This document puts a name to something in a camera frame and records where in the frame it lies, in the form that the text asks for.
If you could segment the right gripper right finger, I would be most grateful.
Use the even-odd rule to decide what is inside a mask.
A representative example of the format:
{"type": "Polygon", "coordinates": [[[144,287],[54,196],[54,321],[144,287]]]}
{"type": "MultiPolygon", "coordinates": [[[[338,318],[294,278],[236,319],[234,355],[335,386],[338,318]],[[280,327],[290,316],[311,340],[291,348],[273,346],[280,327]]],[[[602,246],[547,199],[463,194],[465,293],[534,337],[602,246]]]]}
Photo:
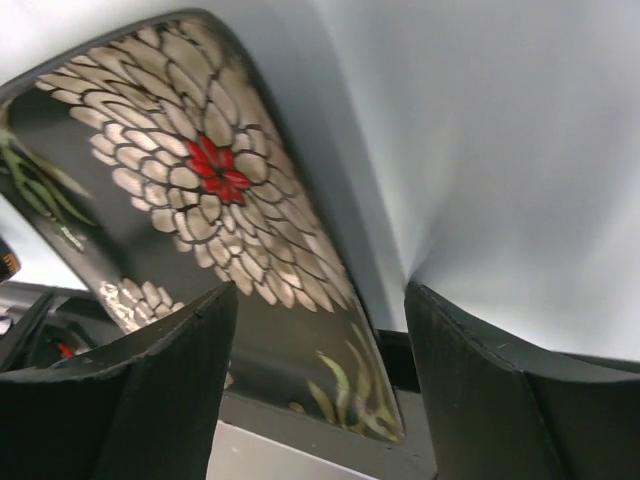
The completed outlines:
{"type": "Polygon", "coordinates": [[[639,366],[516,337],[426,286],[404,308],[442,479],[635,479],[639,366]]]}

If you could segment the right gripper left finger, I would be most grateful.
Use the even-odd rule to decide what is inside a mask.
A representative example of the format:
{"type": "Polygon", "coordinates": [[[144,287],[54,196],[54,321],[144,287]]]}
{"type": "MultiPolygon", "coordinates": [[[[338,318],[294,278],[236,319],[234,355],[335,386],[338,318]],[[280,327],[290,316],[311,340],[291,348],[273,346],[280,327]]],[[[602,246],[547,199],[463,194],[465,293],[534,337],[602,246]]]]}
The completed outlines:
{"type": "Polygon", "coordinates": [[[234,284],[109,344],[1,375],[5,479],[202,479],[236,330],[234,284]]]}

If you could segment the black floral square plate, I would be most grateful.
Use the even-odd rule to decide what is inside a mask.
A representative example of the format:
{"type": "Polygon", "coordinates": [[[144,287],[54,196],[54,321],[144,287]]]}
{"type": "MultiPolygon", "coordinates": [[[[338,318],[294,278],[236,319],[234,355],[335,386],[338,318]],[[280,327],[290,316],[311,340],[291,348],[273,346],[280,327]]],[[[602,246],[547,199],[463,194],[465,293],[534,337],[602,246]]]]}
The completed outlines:
{"type": "Polygon", "coordinates": [[[230,282],[230,392],[398,443],[374,328],[270,92],[201,9],[1,86],[1,192],[125,332],[230,282]]]}

